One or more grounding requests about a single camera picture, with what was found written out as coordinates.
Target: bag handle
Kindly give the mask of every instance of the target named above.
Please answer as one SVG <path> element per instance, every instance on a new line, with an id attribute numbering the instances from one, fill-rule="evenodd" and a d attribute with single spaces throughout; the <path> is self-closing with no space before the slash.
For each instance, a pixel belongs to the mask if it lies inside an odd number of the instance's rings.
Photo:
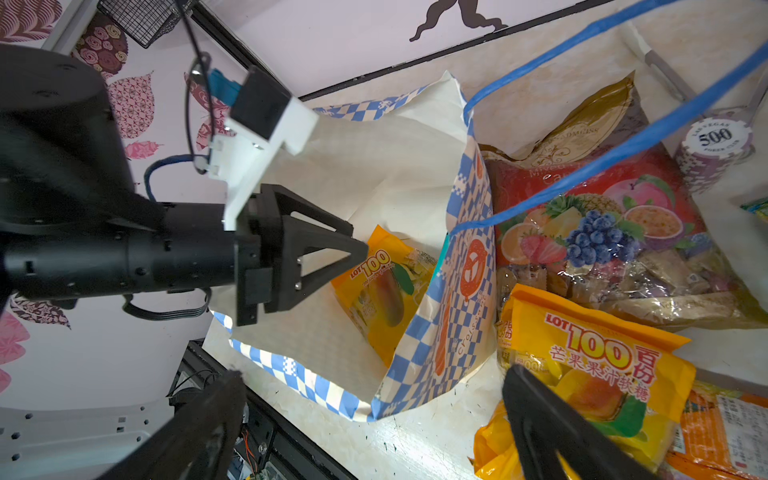
<path id="1" fill-rule="evenodd" d="M 504 76 L 503 78 L 500 78 L 499 80 L 490 84 L 488 87 L 480 90 L 480 92 L 477 93 L 477 95 L 474 96 L 469 101 L 469 103 L 467 103 L 467 108 L 469 108 L 469 110 L 465 110 L 465 114 L 471 110 L 472 106 L 477 105 L 480 100 L 487 97 L 493 91 L 498 90 L 502 86 L 514 81 L 516 78 L 520 78 L 521 76 L 527 74 L 548 59 L 554 58 L 563 51 L 567 51 L 573 46 L 582 43 L 584 40 L 587 40 L 588 38 L 591 38 L 604 31 L 599 30 L 599 28 L 607 29 L 609 28 L 607 25 L 613 27 L 621 22 L 638 16 L 640 13 L 648 12 L 659 5 L 666 5 L 675 1 L 676 0 L 644 0 L 643 2 L 637 3 L 629 8 L 626 8 L 625 10 L 622 10 L 621 12 L 618 12 L 617 14 L 611 15 L 610 17 L 606 17 L 603 20 L 590 24 L 581 33 L 563 42 L 558 47 L 553 48 L 541 57 L 514 70 L 512 73 Z M 598 24 L 598 31 L 592 33 L 591 28 Z M 582 37 L 585 32 L 590 32 L 591 35 Z M 552 184 L 551 186 L 538 192 L 533 197 L 523 200 L 519 204 L 515 205 L 514 207 L 510 207 L 503 212 L 492 215 L 491 217 L 488 217 L 484 220 L 469 221 L 456 225 L 456 227 L 451 230 L 450 235 L 454 236 L 464 230 L 492 227 L 498 223 L 509 220 L 515 215 L 519 215 L 522 212 L 552 200 L 558 195 L 566 193 L 571 188 L 584 183 L 586 180 L 606 171 L 608 168 L 611 168 L 619 162 L 626 160 L 632 155 L 639 154 L 640 152 L 653 147 L 655 144 L 658 144 L 664 138 L 669 136 L 671 132 L 677 131 L 678 129 L 687 126 L 694 118 L 704 113 L 720 97 L 725 95 L 731 88 L 736 86 L 736 84 L 742 81 L 752 71 L 756 70 L 766 60 L 768 60 L 768 42 L 764 43 L 738 67 L 734 68 L 729 74 L 722 77 L 718 82 L 710 86 L 707 90 L 695 97 L 693 100 L 682 104 L 666 117 L 663 117 L 660 120 L 655 121 L 653 124 L 645 127 L 642 132 L 629 138 L 623 144 L 609 150 L 606 154 L 591 162 L 589 165 L 576 170 L 573 174 L 568 175 L 557 183 Z"/>

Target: black wire basket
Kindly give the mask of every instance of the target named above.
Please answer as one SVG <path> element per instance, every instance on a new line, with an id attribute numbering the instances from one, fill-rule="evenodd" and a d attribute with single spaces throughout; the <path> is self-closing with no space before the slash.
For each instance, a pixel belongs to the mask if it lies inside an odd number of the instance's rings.
<path id="1" fill-rule="evenodd" d="M 181 3 L 186 13 L 197 0 Z M 181 20 L 174 0 L 100 0 L 98 9 L 144 48 L 173 30 Z"/>

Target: blue cable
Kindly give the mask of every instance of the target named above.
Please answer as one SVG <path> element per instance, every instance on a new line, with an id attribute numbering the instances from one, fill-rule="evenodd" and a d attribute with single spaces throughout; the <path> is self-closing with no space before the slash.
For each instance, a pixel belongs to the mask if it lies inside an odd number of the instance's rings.
<path id="1" fill-rule="evenodd" d="M 509 72 L 505 76 L 499 78 L 497 81 L 491 83 L 489 86 L 476 93 L 475 96 L 472 97 L 469 102 L 467 102 L 466 107 L 464 107 L 464 123 L 469 125 L 469 114 L 472 112 L 472 109 L 475 108 L 483 98 L 488 97 L 499 88 L 511 84 L 513 81 L 531 73 L 533 70 L 550 61 L 552 58 L 555 58 L 558 55 L 571 50 L 576 45 L 584 43 L 590 38 L 596 37 L 601 33 L 605 33 L 606 31 L 611 30 L 613 27 L 617 27 L 622 23 L 644 13 L 650 12 L 655 8 L 663 7 L 675 2 L 677 2 L 677 0 L 643 0 L 642 2 L 638 2 L 632 6 L 626 7 L 624 10 L 616 12 L 613 15 L 609 15 L 608 17 L 590 23 L 584 30 L 562 42 L 557 47 L 554 47 L 540 57 L 534 58 L 522 67 L 516 68 L 515 70 Z"/>
<path id="2" fill-rule="evenodd" d="M 682 104 L 666 117 L 655 121 L 653 124 L 643 129 L 642 132 L 634 135 L 618 147 L 608 151 L 602 157 L 581 169 L 576 170 L 573 174 L 568 175 L 556 184 L 552 184 L 550 187 L 538 192 L 533 197 L 523 200 L 514 207 L 508 208 L 507 210 L 484 220 L 464 222 L 457 225 L 451 231 L 451 235 L 456 235 L 463 230 L 490 227 L 505 220 L 509 220 L 515 215 L 519 215 L 531 208 L 546 203 L 558 195 L 565 194 L 571 188 L 583 184 L 593 176 L 606 171 L 608 168 L 613 167 L 615 164 L 618 164 L 632 155 L 639 154 L 640 152 L 653 147 L 672 132 L 690 124 L 694 118 L 704 113 L 720 97 L 725 95 L 726 92 L 736 86 L 736 84 L 742 81 L 753 70 L 761 66 L 766 60 L 768 60 L 768 42 L 758 48 L 743 63 L 741 63 L 741 65 L 705 90 L 704 93 L 688 103 Z"/>
<path id="3" fill-rule="evenodd" d="M 147 170 L 144 171 L 144 186 L 147 188 L 147 197 L 153 202 L 157 201 L 154 199 L 154 195 L 152 194 L 152 187 L 149 185 L 149 177 L 152 176 L 152 172 L 160 167 L 165 167 L 166 165 L 182 164 L 183 162 L 191 161 L 194 161 L 194 157 L 192 155 L 174 155 L 172 157 L 164 158 L 163 160 L 158 160 L 147 167 Z"/>

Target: white bracket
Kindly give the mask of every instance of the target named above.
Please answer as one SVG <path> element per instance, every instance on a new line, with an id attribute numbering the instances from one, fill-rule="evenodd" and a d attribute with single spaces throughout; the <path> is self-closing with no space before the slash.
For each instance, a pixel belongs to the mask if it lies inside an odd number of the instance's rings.
<path id="1" fill-rule="evenodd" d="M 298 98 L 291 98 L 269 140 L 240 122 L 227 118 L 225 128 L 236 135 L 217 135 L 210 152 L 208 177 L 227 182 L 227 204 L 222 223 L 225 230 L 235 230 L 237 216 L 256 190 L 278 149 L 298 155 L 310 139 L 318 115 Z"/>

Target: grape illustration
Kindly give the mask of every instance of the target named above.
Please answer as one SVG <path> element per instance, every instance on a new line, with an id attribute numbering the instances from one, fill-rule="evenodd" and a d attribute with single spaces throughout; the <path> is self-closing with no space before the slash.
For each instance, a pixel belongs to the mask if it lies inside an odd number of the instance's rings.
<path id="1" fill-rule="evenodd" d="M 598 210 L 588 211 L 565 243 L 566 259 L 576 268 L 595 263 L 605 265 L 614 258 L 630 262 L 641 249 L 640 241 L 616 226 L 613 215 Z"/>

